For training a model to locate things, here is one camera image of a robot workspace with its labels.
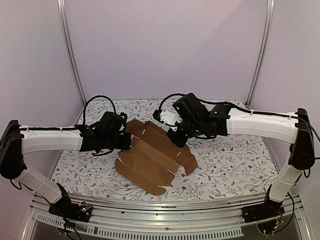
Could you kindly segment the brown cardboard box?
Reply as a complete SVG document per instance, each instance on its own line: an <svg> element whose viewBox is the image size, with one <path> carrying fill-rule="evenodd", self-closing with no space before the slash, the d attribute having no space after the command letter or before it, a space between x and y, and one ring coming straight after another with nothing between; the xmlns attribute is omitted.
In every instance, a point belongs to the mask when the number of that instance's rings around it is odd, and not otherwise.
<svg viewBox="0 0 320 240"><path fill-rule="evenodd" d="M189 176L198 163L187 145L175 146L167 133L151 121L131 120L126 125L131 133L129 150L121 150L114 167L118 174L149 194L160 196L166 193L179 167Z"/></svg>

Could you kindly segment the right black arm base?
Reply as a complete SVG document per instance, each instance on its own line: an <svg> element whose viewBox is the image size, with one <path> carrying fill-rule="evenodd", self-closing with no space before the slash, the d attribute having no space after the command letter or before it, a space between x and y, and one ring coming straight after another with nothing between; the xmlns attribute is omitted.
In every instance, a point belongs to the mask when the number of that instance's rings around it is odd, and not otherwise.
<svg viewBox="0 0 320 240"><path fill-rule="evenodd" d="M263 203L245 206L241 209L241 213L244 222L251 223L283 215L285 209L283 202L273 201L267 194Z"/></svg>

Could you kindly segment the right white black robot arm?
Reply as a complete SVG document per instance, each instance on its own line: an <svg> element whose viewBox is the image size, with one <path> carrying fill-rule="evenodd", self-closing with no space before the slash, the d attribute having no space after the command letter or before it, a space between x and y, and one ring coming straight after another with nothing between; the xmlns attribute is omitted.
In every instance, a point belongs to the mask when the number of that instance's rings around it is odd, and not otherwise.
<svg viewBox="0 0 320 240"><path fill-rule="evenodd" d="M290 144L288 162L258 208L262 218L269 218L302 173L315 164L317 134L307 111L303 108L289 113L255 111L231 102L214 103L208 110L207 104L208 101L200 100L193 93L181 94L172 105L175 112L159 111L159 122L169 127L167 136L177 147L184 147L191 138L211 140L228 135L258 136Z"/></svg>

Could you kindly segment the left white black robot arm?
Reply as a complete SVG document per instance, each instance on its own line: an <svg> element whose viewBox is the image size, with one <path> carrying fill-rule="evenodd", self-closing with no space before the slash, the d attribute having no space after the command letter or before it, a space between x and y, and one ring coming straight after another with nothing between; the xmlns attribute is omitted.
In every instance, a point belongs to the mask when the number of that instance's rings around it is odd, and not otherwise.
<svg viewBox="0 0 320 240"><path fill-rule="evenodd" d="M92 125L31 127L11 120L0 139L0 174L41 195L63 217L70 217L75 210L65 189L27 165L24 156L58 150L93 152L95 156L101 156L101 150L108 153L129 150L132 135L126 131L126 126L125 113L109 111Z"/></svg>

